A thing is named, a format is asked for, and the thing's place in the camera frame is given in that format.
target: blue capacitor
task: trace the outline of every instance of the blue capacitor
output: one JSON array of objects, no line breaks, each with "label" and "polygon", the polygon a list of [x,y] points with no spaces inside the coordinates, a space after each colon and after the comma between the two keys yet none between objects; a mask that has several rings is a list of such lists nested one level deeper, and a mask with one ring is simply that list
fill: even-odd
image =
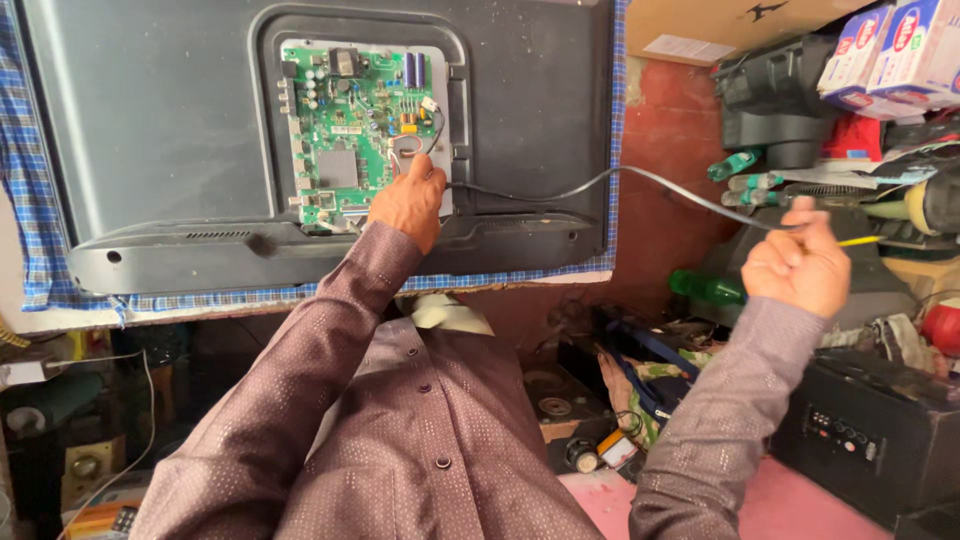
[{"label": "blue capacitor", "polygon": [[423,88],[426,86],[426,56],[423,53],[417,53],[417,68],[416,68],[416,82],[417,88]]},{"label": "blue capacitor", "polygon": [[417,83],[417,63],[413,53],[403,53],[403,87],[412,88]]}]

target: sleeve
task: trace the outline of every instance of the sleeve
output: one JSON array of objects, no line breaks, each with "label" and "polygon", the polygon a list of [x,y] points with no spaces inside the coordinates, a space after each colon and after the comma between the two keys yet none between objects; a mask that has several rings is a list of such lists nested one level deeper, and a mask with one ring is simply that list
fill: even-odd
[{"label": "sleeve", "polygon": [[131,538],[272,537],[324,413],[421,259],[409,236],[370,223],[250,372],[157,464]]},{"label": "sleeve", "polygon": [[637,478],[632,539],[739,538],[737,511],[762,439],[786,414],[826,323],[770,298],[748,302]]}]

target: circuit board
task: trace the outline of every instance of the circuit board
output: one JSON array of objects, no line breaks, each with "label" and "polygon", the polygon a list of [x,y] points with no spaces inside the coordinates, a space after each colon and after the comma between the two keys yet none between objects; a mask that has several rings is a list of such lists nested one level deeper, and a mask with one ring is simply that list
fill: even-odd
[{"label": "circuit board", "polygon": [[409,157],[434,135],[421,105],[433,97],[430,58],[354,48],[281,54],[297,190],[289,204],[304,231],[344,232],[394,180],[400,148]]}]

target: pink floor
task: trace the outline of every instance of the pink floor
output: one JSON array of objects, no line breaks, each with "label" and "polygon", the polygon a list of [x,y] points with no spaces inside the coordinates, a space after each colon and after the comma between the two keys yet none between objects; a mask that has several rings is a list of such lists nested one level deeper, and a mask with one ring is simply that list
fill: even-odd
[{"label": "pink floor", "polygon": [[[615,471],[560,477],[609,540],[626,540],[635,488]],[[893,534],[805,477],[766,457],[747,483],[743,540],[890,540]]]}]

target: blue checkered cloth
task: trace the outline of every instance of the blue checkered cloth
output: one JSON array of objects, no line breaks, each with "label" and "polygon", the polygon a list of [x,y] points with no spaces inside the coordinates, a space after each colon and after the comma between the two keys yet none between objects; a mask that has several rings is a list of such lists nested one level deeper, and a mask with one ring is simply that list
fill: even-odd
[{"label": "blue checkered cloth", "polygon": [[[611,124],[611,166],[620,163],[626,92],[626,46],[624,16],[629,0],[615,0],[613,47],[613,105]],[[0,0],[0,160],[3,187],[13,203],[23,247],[26,299],[24,311],[43,311],[48,307],[75,309],[114,309],[123,322],[123,312],[164,311],[188,307],[243,305],[307,298],[316,291],[315,283],[299,287],[255,291],[210,292],[177,296],[131,295],[105,297],[77,288],[66,267],[66,239],[60,222],[50,168],[43,152],[32,103],[28,96],[26,74],[13,31],[13,13],[9,0]],[[613,270],[616,254],[616,220],[619,182],[610,178],[610,224],[607,252],[581,264],[554,270],[479,274],[474,276],[414,276],[403,291],[436,290],[526,282],[550,276],[601,270]]]}]

